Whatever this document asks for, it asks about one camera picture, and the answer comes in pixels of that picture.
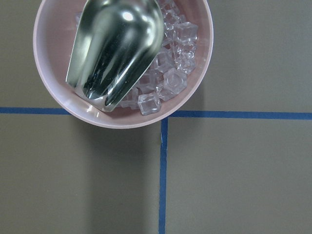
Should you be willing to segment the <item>clear ice cube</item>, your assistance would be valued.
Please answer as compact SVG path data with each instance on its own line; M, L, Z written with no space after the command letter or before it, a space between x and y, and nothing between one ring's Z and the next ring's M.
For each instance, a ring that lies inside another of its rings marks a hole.
M187 75L176 68L172 68L163 75L163 86L175 95L181 93L187 87Z
M197 40L198 26L191 22L179 23L174 26L174 39L180 43Z
M161 109L161 101L155 92L139 95L137 103L143 116L157 113Z

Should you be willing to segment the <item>metal ice scoop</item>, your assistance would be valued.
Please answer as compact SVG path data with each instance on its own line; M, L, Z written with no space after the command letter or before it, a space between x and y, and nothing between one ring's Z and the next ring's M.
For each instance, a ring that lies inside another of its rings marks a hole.
M155 0L89 0L75 35L66 82L82 99L113 111L149 68L164 34Z

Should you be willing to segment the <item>pink plastic bowl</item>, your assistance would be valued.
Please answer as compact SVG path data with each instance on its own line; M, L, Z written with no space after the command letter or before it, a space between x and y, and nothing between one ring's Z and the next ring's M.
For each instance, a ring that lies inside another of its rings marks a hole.
M37 70L50 95L65 111L95 126L131 129L158 122L178 110L198 89L208 69L214 43L214 26L206 0L177 0L177 6L191 23L198 25L195 69L188 75L187 88L163 103L159 112L143 116L139 110L116 108L102 112L78 97L65 82L76 34L75 13L83 0L43 0L33 33Z

